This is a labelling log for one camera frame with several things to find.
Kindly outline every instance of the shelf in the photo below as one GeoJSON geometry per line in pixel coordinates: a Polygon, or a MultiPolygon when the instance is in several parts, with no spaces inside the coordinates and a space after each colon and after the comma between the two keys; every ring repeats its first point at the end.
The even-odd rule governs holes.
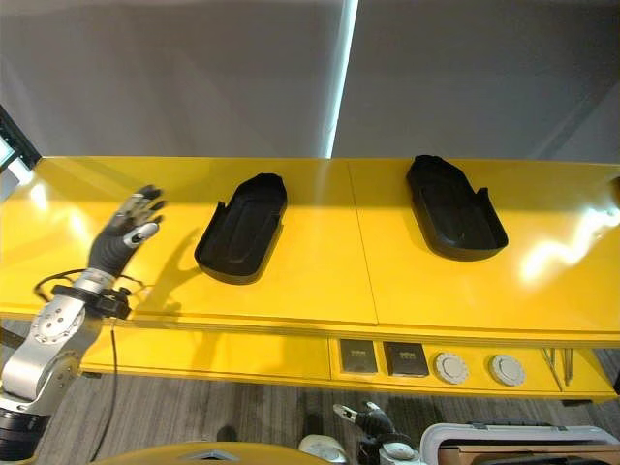
{"type": "MultiPolygon", "coordinates": [[[[450,395],[593,400],[616,396],[589,350],[575,351],[574,378],[565,387],[556,383],[538,349],[425,344],[430,374],[414,378],[388,374],[383,344],[379,341],[374,341],[378,373],[352,374],[342,369],[337,339],[117,327],[116,340],[119,372],[126,374],[450,395]],[[440,352],[453,352],[465,360],[470,369],[466,382],[454,386],[438,378],[433,361],[440,352]],[[496,355],[509,355],[521,362],[526,372],[522,386],[506,387],[491,377],[487,367],[496,355]]],[[[109,333],[104,330],[81,368],[110,372],[111,362],[109,333]]]]}

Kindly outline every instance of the black tray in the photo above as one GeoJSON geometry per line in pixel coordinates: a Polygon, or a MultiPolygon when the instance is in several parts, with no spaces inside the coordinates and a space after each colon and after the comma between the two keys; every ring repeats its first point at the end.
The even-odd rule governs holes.
{"type": "Polygon", "coordinates": [[[287,191],[277,174],[261,173],[241,183],[228,206],[222,201],[196,247],[201,269],[220,281],[249,284],[266,264],[280,230],[287,191]]]}
{"type": "Polygon", "coordinates": [[[454,260],[481,260],[508,245],[508,236],[485,187],[474,192],[459,168],[440,157],[419,155],[407,173],[414,212],[424,240],[454,260]]]}

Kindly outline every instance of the robotic hand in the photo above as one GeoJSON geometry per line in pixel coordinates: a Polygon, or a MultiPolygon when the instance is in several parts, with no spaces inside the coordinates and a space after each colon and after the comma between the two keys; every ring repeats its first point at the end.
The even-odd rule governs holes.
{"type": "Polygon", "coordinates": [[[43,436],[79,363],[108,316],[129,313],[128,292],[112,285],[142,243],[159,230],[162,191],[146,186],[127,199],[95,238],[88,268],[72,287],[56,286],[0,384],[0,462],[25,460],[43,436]]]}
{"type": "Polygon", "coordinates": [[[388,415],[375,403],[364,402],[366,412],[334,404],[334,413],[354,423],[365,437],[357,445],[357,461],[363,465],[423,465],[409,436],[398,433],[388,415]]]}

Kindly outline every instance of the gray carpet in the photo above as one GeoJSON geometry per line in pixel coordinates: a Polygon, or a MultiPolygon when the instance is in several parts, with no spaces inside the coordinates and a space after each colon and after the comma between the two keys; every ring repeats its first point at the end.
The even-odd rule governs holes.
{"type": "MultiPolygon", "coordinates": [[[[16,332],[23,324],[3,322],[16,332]]],[[[3,360],[11,353],[3,350],[3,360]]],[[[617,351],[599,351],[609,374],[620,369],[617,351]]],[[[99,438],[109,408],[112,377],[78,379],[54,416],[40,448],[40,463],[81,465],[99,438]]],[[[399,430],[417,443],[433,423],[472,419],[535,419],[553,424],[599,426],[620,437],[620,402],[565,407],[559,401],[396,395],[302,387],[121,376],[108,437],[100,458],[156,445],[192,440],[215,441],[232,426],[239,441],[296,447],[308,415],[323,421],[323,432],[353,453],[360,437],[337,418],[334,403],[353,408],[362,400],[382,406],[399,430]]]]}

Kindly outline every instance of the white round knob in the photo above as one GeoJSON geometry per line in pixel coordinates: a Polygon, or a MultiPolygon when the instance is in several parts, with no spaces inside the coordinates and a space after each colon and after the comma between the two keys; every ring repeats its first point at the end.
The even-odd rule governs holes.
{"type": "Polygon", "coordinates": [[[491,361],[491,373],[506,386],[520,386],[525,381],[523,366],[513,356],[495,356],[491,361]]]}
{"type": "Polygon", "coordinates": [[[435,359],[435,368],[442,380],[451,385],[460,385],[469,377],[467,364],[460,356],[443,352],[435,359]]]}

